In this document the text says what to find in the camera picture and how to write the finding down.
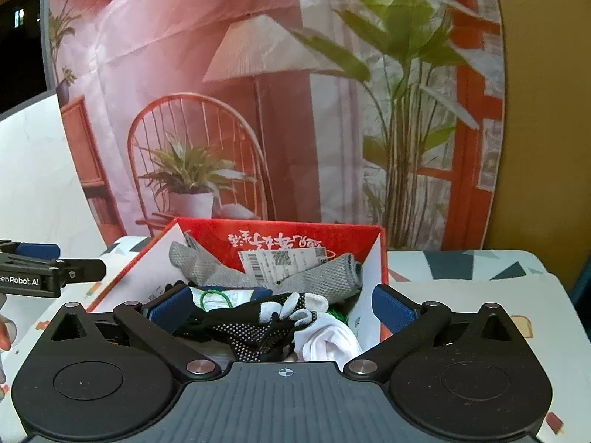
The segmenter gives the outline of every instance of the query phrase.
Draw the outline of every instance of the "white crosshair logo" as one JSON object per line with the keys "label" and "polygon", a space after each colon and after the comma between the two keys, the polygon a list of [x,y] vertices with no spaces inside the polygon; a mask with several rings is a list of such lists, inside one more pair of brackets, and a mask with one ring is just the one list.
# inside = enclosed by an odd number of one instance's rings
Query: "white crosshair logo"
{"label": "white crosshair logo", "polygon": [[294,373],[297,373],[297,371],[294,371],[286,366],[285,368],[282,368],[279,371],[276,371],[276,373],[279,373],[279,375],[282,376],[283,378],[287,378],[288,376],[291,376]]}

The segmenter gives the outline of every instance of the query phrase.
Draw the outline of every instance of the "vase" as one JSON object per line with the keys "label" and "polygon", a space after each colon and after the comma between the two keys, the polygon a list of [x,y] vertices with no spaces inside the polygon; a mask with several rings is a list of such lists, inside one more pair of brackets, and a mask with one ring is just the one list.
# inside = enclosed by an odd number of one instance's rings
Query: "vase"
{"label": "vase", "polygon": [[57,93],[57,102],[60,108],[70,103],[70,84],[65,79],[61,80],[60,84],[57,85],[55,92]]}
{"label": "vase", "polygon": [[170,193],[170,208],[180,217],[211,218],[212,193]]}

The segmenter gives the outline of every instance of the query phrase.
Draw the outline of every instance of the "white flower pot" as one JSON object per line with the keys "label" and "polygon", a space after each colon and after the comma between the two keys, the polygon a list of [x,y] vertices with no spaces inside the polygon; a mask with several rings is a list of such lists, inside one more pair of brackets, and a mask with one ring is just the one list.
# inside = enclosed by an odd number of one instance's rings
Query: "white flower pot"
{"label": "white flower pot", "polygon": [[181,217],[211,218],[213,211],[213,194],[170,193],[170,208]]}

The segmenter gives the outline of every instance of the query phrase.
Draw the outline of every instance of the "large green plant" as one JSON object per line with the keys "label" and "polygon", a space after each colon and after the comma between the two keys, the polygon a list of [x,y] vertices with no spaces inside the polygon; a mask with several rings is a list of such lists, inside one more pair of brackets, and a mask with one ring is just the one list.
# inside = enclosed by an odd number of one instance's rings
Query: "large green plant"
{"label": "large green plant", "polygon": [[[56,16],[49,10],[49,45],[51,47],[51,61],[53,63],[53,70],[55,75],[55,83],[59,84],[59,76],[57,73],[57,54],[60,51],[61,41],[67,35],[72,37],[76,35],[76,30],[70,26],[72,21],[76,21],[82,17],[80,14],[72,14],[72,9],[66,10],[70,0],[66,0],[61,12]],[[76,80],[76,76],[69,70],[63,68],[64,79],[68,84],[72,84]]]}
{"label": "large green plant", "polygon": [[148,185],[157,187],[155,195],[169,193],[211,192],[219,199],[220,190],[234,191],[233,181],[256,181],[254,177],[234,169],[234,162],[216,157],[201,146],[183,146],[170,135],[170,149],[150,150],[155,170],[140,176]]}
{"label": "large green plant", "polygon": [[[312,29],[291,33],[339,67],[318,73],[355,80],[371,97],[380,131],[363,137],[363,158],[385,172],[385,185],[377,188],[365,182],[366,202],[374,221],[386,228],[389,247],[413,247],[428,199],[425,182],[423,203],[418,204],[418,170],[424,153],[454,132],[455,122],[445,118],[447,113],[477,127],[464,108],[430,87],[431,79],[437,68],[466,61],[450,44],[451,18],[445,5],[434,8],[427,0],[348,1],[350,5],[335,12],[380,57],[385,104],[376,93],[378,82],[367,61]],[[390,67],[397,69],[397,78],[388,74]]]}

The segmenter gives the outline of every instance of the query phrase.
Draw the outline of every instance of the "silver screw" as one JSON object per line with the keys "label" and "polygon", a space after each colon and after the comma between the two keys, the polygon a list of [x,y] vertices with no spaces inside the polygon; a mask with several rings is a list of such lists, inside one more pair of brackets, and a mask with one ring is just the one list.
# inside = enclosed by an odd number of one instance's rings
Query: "silver screw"
{"label": "silver screw", "polygon": [[193,360],[187,363],[187,371],[193,374],[208,374],[216,369],[216,364],[210,360]]}
{"label": "silver screw", "polygon": [[349,369],[355,374],[371,374],[378,369],[375,362],[371,360],[355,360],[349,363]]}

